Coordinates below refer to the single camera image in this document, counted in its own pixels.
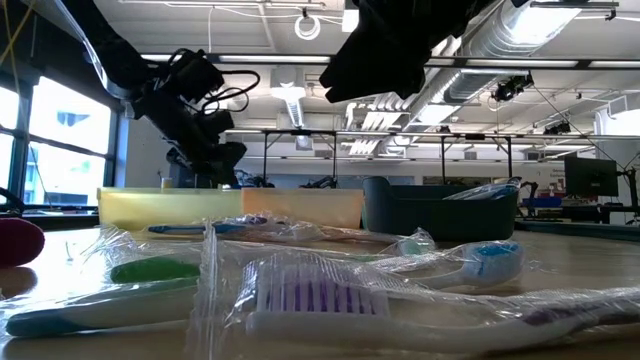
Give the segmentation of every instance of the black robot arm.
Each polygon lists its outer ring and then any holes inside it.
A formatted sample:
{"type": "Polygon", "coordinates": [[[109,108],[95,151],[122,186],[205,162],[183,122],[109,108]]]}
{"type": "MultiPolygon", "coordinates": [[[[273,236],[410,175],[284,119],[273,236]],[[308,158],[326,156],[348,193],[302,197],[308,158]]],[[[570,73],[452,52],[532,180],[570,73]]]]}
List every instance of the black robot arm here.
{"type": "Polygon", "coordinates": [[[104,88],[131,104],[134,118],[147,116],[174,146],[171,160],[216,184],[235,184],[233,168],[246,147],[220,144],[220,134],[234,127],[228,111],[196,109],[203,99],[211,104],[246,93],[216,92],[224,85],[223,72],[204,51],[178,50],[168,63],[146,61],[109,25],[93,0],[55,0],[82,39],[104,88]]]}

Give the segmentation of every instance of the purple bristles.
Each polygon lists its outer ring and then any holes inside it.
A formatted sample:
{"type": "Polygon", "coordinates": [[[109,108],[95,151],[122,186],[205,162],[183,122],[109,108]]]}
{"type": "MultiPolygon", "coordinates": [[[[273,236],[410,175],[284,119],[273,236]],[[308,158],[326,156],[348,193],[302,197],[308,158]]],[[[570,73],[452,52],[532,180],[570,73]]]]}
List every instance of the purple bristles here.
{"type": "Polygon", "coordinates": [[[291,266],[270,274],[258,276],[259,310],[379,316],[389,312],[386,293],[336,283],[317,267],[291,266]]]}

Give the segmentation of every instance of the red ball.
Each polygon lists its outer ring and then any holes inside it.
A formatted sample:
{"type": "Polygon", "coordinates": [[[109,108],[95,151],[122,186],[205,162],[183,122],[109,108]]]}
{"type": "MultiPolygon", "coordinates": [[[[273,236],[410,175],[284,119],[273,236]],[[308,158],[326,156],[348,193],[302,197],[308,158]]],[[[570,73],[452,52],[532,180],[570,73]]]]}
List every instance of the red ball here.
{"type": "Polygon", "coordinates": [[[42,229],[22,219],[0,219],[0,269],[29,263],[43,248],[42,229]]]}

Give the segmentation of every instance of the yellow plastic bin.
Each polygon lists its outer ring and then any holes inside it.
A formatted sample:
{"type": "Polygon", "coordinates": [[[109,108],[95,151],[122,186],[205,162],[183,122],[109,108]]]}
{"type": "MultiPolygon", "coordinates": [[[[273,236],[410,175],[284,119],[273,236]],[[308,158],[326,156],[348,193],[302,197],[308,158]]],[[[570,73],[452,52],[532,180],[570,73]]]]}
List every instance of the yellow plastic bin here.
{"type": "Polygon", "coordinates": [[[100,223],[128,231],[242,215],[240,190],[102,188],[100,223]]]}
{"type": "Polygon", "coordinates": [[[242,189],[245,214],[271,213],[319,225],[360,228],[362,190],[242,189]]]}

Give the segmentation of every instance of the dark teal basket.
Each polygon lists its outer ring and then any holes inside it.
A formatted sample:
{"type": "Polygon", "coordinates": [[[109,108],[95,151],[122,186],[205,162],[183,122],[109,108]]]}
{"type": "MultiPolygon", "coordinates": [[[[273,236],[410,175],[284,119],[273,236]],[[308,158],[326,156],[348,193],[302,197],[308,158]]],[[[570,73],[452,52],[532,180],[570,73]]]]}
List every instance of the dark teal basket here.
{"type": "Polygon", "coordinates": [[[498,200],[442,200],[464,186],[391,186],[383,177],[363,181],[371,231],[411,235],[417,228],[435,241],[506,240],[513,234],[518,194],[498,200]]]}

